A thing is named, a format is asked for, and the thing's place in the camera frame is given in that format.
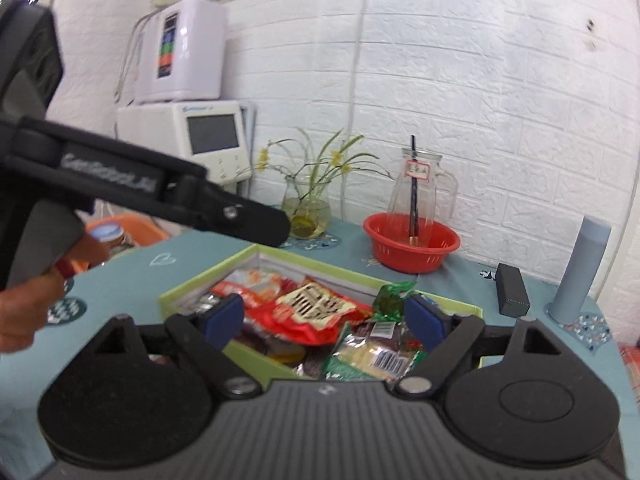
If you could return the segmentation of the person's left hand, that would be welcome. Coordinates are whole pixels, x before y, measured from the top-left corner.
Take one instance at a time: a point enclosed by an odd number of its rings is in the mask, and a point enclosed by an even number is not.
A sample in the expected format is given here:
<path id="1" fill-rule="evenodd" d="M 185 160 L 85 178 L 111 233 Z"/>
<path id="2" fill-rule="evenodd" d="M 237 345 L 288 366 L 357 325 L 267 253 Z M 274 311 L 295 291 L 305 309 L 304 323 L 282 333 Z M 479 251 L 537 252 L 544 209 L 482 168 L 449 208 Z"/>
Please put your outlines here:
<path id="1" fill-rule="evenodd" d="M 48 310 L 64 296 L 64 283 L 72 261 L 96 266 L 108 257 L 108 250 L 85 234 L 47 272 L 21 285 L 2 290 L 0 297 L 0 347 L 14 353 L 32 346 L 35 334 L 46 325 Z"/>

